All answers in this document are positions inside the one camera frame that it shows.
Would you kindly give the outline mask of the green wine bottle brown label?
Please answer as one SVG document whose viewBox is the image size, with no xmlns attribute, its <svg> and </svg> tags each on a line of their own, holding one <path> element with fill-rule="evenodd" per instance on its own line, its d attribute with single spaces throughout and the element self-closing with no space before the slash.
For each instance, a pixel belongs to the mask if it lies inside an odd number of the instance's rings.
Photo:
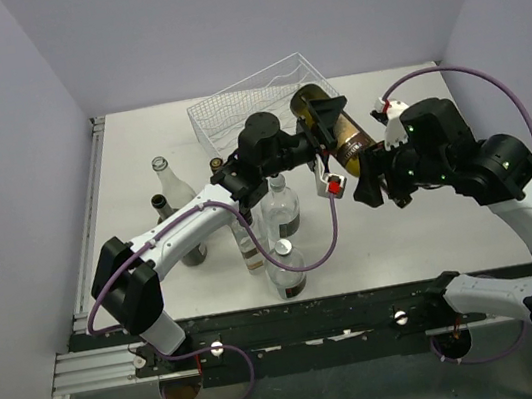
<svg viewBox="0 0 532 399">
<path fill-rule="evenodd" d="M 306 118 L 307 123 L 311 125 L 312 122 L 308 116 L 305 101 L 335 97 L 330 96 L 317 84 L 308 84 L 295 92 L 289 104 L 290 110 L 295 117 Z M 359 178 L 358 155 L 364 149 L 375 145 L 375 141 L 346 113 L 345 108 L 336 122 L 334 129 L 336 137 L 332 139 L 334 147 L 330 153 L 347 172 Z"/>
</svg>

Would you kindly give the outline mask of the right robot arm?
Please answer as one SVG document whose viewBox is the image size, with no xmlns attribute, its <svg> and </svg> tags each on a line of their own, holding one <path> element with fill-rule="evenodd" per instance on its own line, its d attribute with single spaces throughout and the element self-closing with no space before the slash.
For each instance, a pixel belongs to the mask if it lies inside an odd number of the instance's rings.
<svg viewBox="0 0 532 399">
<path fill-rule="evenodd" d="M 404 136 L 390 149 L 378 143 L 360 153 L 357 202 L 375 208 L 389 198 L 405 207 L 419 188 L 451 186 L 504 221 L 532 256 L 532 152 L 523 142 L 507 134 L 476 140 L 448 99 L 419 101 L 388 125 Z M 425 312 L 435 324 L 473 313 L 532 324 L 532 276 L 444 272 L 425 293 Z"/>
</svg>

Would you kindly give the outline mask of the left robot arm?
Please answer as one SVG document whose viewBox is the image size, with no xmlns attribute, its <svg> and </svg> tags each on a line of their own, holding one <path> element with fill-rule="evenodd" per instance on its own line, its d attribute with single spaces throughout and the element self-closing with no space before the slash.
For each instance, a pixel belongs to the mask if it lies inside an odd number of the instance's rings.
<svg viewBox="0 0 532 399">
<path fill-rule="evenodd" d="M 274 114 L 248 117 L 236 150 L 187 205 L 129 242 L 115 237 L 104 244 L 92 310 L 105 309 L 120 328 L 150 344 L 168 370 L 183 369 L 191 358 L 190 345 L 165 311 L 161 281 L 211 233 L 232 220 L 246 225 L 251 209 L 268 192 L 271 176 L 309 163 L 319 196 L 342 197 L 346 179 L 330 173 L 327 160 L 336 148 L 335 124 L 346 103 L 343 96 L 305 101 L 306 113 L 293 135 L 282 130 Z"/>
</svg>

